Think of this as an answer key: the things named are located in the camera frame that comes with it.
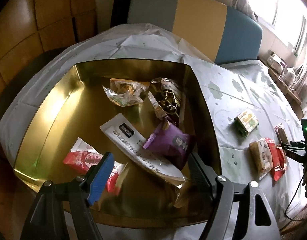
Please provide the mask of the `clear orange snack packet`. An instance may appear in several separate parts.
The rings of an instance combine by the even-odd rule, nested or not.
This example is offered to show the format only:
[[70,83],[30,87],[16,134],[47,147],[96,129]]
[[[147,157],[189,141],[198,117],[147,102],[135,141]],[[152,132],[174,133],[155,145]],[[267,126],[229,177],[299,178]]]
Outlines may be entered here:
[[108,99],[119,107],[138,105],[144,102],[143,97],[150,87],[149,82],[111,78],[110,87],[103,90]]

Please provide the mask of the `purple snack packet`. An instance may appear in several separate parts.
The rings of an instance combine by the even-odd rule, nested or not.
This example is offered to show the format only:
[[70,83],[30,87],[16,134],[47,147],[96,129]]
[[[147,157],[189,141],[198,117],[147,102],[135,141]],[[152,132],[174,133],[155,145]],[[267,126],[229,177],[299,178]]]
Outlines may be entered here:
[[195,138],[183,133],[168,119],[162,121],[149,136],[143,148],[170,161],[179,170],[184,168]]

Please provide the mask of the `beige pastry packet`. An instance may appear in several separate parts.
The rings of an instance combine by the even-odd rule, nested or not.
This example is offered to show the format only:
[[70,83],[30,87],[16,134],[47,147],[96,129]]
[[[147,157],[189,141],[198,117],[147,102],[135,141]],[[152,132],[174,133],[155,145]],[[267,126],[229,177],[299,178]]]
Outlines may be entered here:
[[257,168],[258,178],[262,180],[273,168],[272,155],[268,143],[264,138],[261,138],[251,142],[249,149]]

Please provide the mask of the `wooden side table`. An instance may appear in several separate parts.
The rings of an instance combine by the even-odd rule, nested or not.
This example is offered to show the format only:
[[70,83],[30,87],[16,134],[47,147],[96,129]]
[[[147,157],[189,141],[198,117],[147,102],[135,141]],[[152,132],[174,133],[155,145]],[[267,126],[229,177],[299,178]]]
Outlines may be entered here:
[[269,68],[268,74],[290,103],[294,102],[298,105],[301,105],[301,101],[298,95],[281,80],[276,72]]

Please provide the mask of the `white sachet with black label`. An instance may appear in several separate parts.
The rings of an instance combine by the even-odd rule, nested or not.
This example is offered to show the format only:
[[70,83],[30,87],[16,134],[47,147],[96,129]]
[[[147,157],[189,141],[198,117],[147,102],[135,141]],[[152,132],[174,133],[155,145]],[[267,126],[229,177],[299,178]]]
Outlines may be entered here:
[[186,181],[183,173],[164,157],[143,148],[145,137],[121,113],[100,126],[102,132],[132,161],[173,185]]

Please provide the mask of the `light blue patterned tablecloth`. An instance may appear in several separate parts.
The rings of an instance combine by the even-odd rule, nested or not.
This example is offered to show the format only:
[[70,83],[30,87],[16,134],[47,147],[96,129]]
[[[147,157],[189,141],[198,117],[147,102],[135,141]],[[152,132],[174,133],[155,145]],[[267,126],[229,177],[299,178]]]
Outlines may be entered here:
[[[123,24],[66,49],[8,103],[0,121],[0,142],[9,162],[15,162],[39,105],[70,67],[79,62],[123,58],[174,61],[192,67],[211,113],[222,170],[232,181],[246,183],[257,177],[247,148],[262,137],[276,139],[276,125],[282,124],[289,139],[302,139],[300,121],[260,61],[218,66],[169,31],[152,24]],[[259,121],[247,138],[240,136],[234,126],[234,118],[245,111],[252,112]]]

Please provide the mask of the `window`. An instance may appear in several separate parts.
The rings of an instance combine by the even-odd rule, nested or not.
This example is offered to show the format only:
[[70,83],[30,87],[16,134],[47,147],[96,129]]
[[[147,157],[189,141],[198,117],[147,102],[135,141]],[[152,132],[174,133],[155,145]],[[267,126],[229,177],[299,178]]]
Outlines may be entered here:
[[249,0],[258,22],[296,56],[307,56],[307,8],[301,0]]

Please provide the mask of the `large red snack packet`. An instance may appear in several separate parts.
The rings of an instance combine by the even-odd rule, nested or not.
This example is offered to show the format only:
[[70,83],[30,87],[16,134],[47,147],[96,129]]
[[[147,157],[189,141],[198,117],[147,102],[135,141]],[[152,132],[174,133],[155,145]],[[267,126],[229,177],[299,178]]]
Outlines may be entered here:
[[279,162],[279,157],[276,149],[275,142],[270,138],[265,138],[265,141],[269,147],[271,157],[272,157],[272,169],[271,174],[274,181],[279,181],[282,175],[284,174],[284,171],[281,169],[281,165]]

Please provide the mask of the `grey yellow blue sofa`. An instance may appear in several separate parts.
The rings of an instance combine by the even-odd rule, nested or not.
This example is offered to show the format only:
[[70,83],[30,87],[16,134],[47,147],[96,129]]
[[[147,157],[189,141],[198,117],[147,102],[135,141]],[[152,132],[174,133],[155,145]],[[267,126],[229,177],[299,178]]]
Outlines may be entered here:
[[216,64],[255,60],[262,28],[215,0],[131,0],[128,23],[150,23],[189,42]]

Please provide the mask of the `black and gold snack packet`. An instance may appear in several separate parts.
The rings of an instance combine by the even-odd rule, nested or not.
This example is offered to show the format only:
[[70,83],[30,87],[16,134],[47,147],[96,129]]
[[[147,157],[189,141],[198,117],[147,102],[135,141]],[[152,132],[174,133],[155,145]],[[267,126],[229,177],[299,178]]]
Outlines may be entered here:
[[182,91],[172,79],[157,77],[150,82],[147,94],[158,119],[168,119],[175,126],[179,126],[182,106]]

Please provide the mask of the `red white round-logo packet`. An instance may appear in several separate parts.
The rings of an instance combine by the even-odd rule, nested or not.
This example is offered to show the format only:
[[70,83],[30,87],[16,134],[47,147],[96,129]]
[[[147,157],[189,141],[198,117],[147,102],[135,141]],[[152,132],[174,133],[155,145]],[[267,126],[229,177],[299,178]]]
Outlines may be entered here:
[[[92,166],[98,165],[102,158],[103,155],[98,153],[95,148],[81,138],[77,138],[64,158],[63,163],[85,175]],[[114,162],[113,170],[106,183],[108,193],[113,193],[116,196],[120,193],[122,182],[125,179],[124,172],[127,172],[126,167],[127,164],[122,164],[117,161]]]

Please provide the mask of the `white teapot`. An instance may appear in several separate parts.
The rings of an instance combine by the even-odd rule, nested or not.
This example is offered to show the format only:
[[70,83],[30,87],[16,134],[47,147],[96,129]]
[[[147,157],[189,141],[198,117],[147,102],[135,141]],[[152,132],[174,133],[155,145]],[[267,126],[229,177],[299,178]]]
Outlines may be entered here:
[[292,86],[296,80],[295,71],[293,68],[285,68],[281,74],[281,79],[288,86]]

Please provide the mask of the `green yellow cracker pack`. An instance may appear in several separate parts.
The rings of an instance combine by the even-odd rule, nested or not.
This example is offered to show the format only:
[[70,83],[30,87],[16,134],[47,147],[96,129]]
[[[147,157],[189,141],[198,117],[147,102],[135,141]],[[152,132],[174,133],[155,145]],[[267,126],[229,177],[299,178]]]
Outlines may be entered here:
[[259,126],[259,121],[252,112],[245,111],[243,113],[238,114],[234,118],[234,126],[236,127],[240,136],[242,136],[243,138],[247,138],[247,136],[257,126]]

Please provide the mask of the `black chair back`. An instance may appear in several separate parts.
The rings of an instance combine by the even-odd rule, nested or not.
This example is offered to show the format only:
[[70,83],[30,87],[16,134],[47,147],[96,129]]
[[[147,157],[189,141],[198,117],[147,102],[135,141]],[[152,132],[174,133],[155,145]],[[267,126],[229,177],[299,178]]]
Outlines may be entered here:
[[111,14],[110,27],[126,24],[131,0],[114,0]]

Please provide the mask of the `gold and brown gift box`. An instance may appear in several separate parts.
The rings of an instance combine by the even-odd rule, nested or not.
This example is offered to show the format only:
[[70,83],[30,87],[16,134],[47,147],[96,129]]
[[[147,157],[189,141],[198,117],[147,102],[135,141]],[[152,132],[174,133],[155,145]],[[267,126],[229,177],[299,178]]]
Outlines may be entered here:
[[78,175],[63,161],[77,139],[126,164],[120,191],[104,191],[92,206],[96,222],[125,228],[179,227],[205,222],[208,191],[192,163],[177,169],[143,148],[159,125],[147,96],[119,107],[104,88],[112,78],[150,82],[174,80],[181,89],[180,129],[194,136],[188,147],[219,173],[220,153],[213,122],[192,63],[109,59],[78,63],[53,87],[35,113],[19,147],[15,174],[34,191],[46,180],[64,183]]

